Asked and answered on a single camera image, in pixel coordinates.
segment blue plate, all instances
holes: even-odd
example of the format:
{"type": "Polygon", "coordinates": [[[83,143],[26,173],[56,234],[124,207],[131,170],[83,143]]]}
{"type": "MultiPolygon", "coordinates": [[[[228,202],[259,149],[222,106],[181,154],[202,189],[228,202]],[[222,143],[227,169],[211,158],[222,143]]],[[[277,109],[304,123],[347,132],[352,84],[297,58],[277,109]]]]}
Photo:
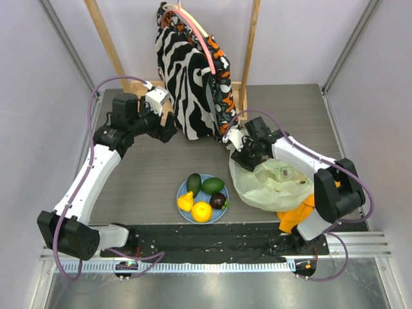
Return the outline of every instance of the blue plate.
{"type": "MultiPolygon", "coordinates": [[[[201,178],[201,182],[203,183],[206,179],[208,178],[212,178],[213,176],[211,175],[204,175],[201,174],[200,178],[201,178]]],[[[180,186],[179,190],[178,190],[178,195],[176,197],[176,205],[177,205],[177,199],[179,196],[185,195],[187,193],[187,189],[186,189],[186,182],[183,182],[182,185],[180,186]]],[[[226,196],[227,201],[229,201],[229,192],[226,189],[226,186],[223,187],[223,189],[220,191],[220,193],[223,193],[224,196],[226,196]]],[[[206,192],[203,192],[202,190],[199,192],[199,194],[197,195],[197,197],[195,197],[194,199],[194,203],[197,203],[198,201],[205,201],[206,203],[209,203],[211,201],[211,195],[207,194],[206,192]]],[[[199,223],[193,220],[192,214],[190,211],[182,211],[179,207],[178,210],[180,212],[180,214],[189,222],[195,223],[195,224],[210,224],[213,223],[217,220],[219,220],[227,211],[228,207],[226,207],[226,209],[223,211],[221,209],[213,209],[213,213],[212,213],[212,218],[205,223],[199,223]]]]}

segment wooden tabletop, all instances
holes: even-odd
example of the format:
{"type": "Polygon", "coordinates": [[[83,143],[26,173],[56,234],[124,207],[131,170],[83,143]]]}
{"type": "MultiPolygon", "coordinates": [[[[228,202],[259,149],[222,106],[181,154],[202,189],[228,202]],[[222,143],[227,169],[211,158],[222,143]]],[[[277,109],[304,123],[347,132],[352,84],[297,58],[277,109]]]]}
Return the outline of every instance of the wooden tabletop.
{"type": "MultiPolygon", "coordinates": [[[[318,85],[249,86],[248,106],[268,111],[304,145],[339,158],[339,150],[318,85]]],[[[101,126],[119,89],[106,90],[97,127],[101,126]]],[[[163,144],[146,135],[135,138],[112,172],[91,215],[91,225],[188,223],[178,212],[176,193],[192,173],[221,178],[230,207],[220,223],[279,221],[273,212],[243,203],[233,188],[229,152],[213,138],[189,141],[182,132],[163,144]]]]}

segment wooden frame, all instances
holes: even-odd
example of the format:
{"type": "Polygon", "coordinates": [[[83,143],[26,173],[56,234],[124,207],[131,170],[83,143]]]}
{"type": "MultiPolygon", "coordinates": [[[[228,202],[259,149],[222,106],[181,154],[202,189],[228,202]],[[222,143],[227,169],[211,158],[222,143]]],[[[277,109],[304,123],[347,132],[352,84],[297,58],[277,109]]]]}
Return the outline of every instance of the wooden frame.
{"type": "MultiPolygon", "coordinates": [[[[100,35],[100,39],[102,40],[104,48],[108,53],[109,59],[113,65],[113,68],[116,71],[116,74],[125,75],[123,65],[120,61],[115,45],[113,44],[113,41],[110,37],[109,30],[104,21],[102,12],[98,7],[97,0],[84,0],[84,2],[89,10],[89,14],[93,20],[93,23],[95,24],[98,34],[100,35]]],[[[259,7],[260,0],[253,0],[252,11],[250,15],[249,34],[245,54],[245,63],[243,65],[242,81],[232,82],[233,99],[235,101],[236,109],[238,111],[243,111],[247,109],[247,78],[249,75],[250,60],[252,58],[253,43],[256,33],[256,24],[258,23],[259,7]]],[[[144,95],[147,91],[147,88],[143,87],[141,82],[135,80],[130,83],[128,80],[122,79],[121,83],[124,92],[132,92],[136,93],[137,95],[144,95]]],[[[151,83],[154,86],[163,85],[163,82],[160,80],[151,81],[151,83]]],[[[247,114],[243,114],[243,116],[240,117],[240,119],[247,119],[247,114]]]]}

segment translucent bag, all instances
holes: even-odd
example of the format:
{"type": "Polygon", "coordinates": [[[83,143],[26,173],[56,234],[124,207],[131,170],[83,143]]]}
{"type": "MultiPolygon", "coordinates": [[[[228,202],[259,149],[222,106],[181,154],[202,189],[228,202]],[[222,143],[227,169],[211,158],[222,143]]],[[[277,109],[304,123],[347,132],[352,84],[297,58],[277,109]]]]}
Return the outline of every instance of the translucent bag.
{"type": "Polygon", "coordinates": [[[230,158],[229,169],[241,200],[264,211],[293,210],[314,193],[313,183],[303,173],[276,159],[250,172],[230,158]]]}

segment robotic arm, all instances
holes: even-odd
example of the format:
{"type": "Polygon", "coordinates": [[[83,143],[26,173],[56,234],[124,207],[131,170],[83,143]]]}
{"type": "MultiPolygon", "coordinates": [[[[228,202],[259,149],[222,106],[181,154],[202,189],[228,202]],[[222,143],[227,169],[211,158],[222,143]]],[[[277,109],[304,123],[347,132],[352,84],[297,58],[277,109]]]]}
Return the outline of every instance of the robotic arm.
{"type": "Polygon", "coordinates": [[[315,209],[307,219],[292,229],[298,244],[304,245],[315,239],[338,219],[365,204],[361,185],[347,174],[323,163],[322,159],[333,162],[357,176],[351,160],[335,160],[322,156],[288,136],[292,141],[290,143],[280,130],[271,132],[261,117],[247,122],[245,128],[246,132],[232,128],[223,139],[223,142],[232,142],[236,151],[231,158],[243,168],[253,171],[265,157],[275,158],[296,167],[314,182],[315,209]]]}
{"type": "MultiPolygon", "coordinates": [[[[166,90],[156,87],[141,99],[139,111],[136,95],[123,93],[113,100],[110,124],[106,122],[93,136],[93,165],[63,220],[57,248],[59,252],[87,261],[97,250],[125,245],[133,247],[132,243],[127,244],[133,237],[129,237],[129,230],[125,227],[117,224],[89,227],[88,223],[106,180],[123,159],[127,149],[133,145],[134,138],[148,134],[166,143],[177,132],[172,113],[168,114],[165,125],[160,125],[162,106],[168,98],[169,93],[166,90]]],[[[89,167],[90,155],[89,152],[80,173],[54,210],[42,211],[37,218],[37,224],[48,248],[53,248],[57,222],[89,167]]]]}

